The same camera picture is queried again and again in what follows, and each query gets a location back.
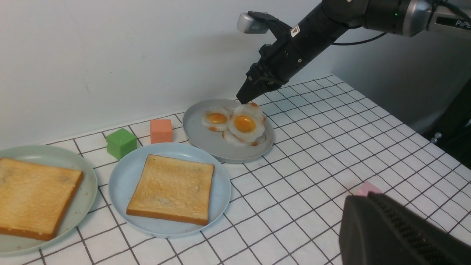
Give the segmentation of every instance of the green cube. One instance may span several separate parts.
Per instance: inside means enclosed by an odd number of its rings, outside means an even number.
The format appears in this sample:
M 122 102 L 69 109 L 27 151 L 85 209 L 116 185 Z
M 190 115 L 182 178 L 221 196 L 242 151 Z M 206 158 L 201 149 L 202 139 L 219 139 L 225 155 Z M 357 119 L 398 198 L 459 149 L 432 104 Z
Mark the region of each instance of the green cube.
M 106 150 L 118 160 L 137 149 L 138 145 L 137 137 L 124 128 L 108 135 L 106 142 Z

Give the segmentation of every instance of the green plate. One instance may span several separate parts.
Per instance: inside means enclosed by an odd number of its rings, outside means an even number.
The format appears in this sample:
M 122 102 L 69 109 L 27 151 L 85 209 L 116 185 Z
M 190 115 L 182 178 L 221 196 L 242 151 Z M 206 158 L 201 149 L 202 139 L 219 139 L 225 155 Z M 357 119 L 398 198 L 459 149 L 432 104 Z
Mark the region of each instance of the green plate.
M 98 191 L 97 175 L 81 156 L 59 147 L 48 145 L 21 146 L 0 151 L 0 157 L 71 169 L 84 172 L 83 181 L 64 216 L 57 236 L 49 241 L 0 235 L 0 257 L 30 253 L 60 242 L 90 211 Z

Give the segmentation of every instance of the gray plate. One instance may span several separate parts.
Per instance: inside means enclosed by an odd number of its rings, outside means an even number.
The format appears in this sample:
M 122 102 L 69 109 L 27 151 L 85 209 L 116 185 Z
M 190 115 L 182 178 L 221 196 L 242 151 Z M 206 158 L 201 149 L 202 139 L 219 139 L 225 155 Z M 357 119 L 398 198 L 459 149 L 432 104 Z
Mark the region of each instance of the gray plate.
M 0 235 L 0 257 L 26 254 L 56 244 L 84 219 L 95 201 L 98 191 L 97 176 L 90 164 L 81 156 L 59 147 L 38 145 L 21 146 L 0 151 L 0 157 L 22 160 L 48 166 L 79 169 L 84 172 L 80 188 L 75 194 L 57 236 L 41 241 L 17 236 Z
M 201 118 L 213 107 L 235 108 L 240 102 L 228 99 L 209 99 L 191 106 L 183 116 L 183 130 L 194 146 L 205 150 L 220 162 L 239 164 L 254 161 L 267 152 L 273 144 L 274 133 L 270 121 L 265 122 L 267 139 L 258 146 L 240 147 L 226 142 L 221 132 L 212 132 L 203 126 Z

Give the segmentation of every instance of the foam block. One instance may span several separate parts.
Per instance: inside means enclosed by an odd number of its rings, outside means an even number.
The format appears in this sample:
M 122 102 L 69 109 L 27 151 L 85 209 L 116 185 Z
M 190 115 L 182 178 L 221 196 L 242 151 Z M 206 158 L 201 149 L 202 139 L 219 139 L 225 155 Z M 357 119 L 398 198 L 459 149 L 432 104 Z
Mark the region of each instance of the foam block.
M 376 186 L 374 186 L 370 182 L 365 181 L 365 183 L 363 183 L 363 185 L 361 185 L 360 189 L 357 191 L 357 196 L 365 196 L 366 197 L 366 196 L 368 196 L 369 192 L 382 193 L 382 191 L 379 188 L 377 188 Z
M 150 121 L 150 143 L 173 142 L 172 121 L 156 119 Z
M 121 160 L 125 155 L 137 149 L 138 145 L 137 137 L 124 128 L 108 135 L 106 142 L 106 150 L 118 160 Z

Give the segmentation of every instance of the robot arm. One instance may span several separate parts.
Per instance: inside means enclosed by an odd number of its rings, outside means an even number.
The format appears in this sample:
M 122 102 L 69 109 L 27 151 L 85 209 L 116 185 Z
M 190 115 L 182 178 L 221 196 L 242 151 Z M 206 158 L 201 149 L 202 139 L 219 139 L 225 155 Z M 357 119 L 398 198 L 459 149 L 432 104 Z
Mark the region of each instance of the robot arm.
M 237 98 L 245 104 L 281 88 L 352 25 L 405 37 L 426 30 L 471 38 L 469 16 L 471 10 L 435 0 L 323 0 L 295 27 L 267 13 L 242 13 L 239 31 L 270 30 L 276 41 L 260 48 L 260 59 L 250 66 Z

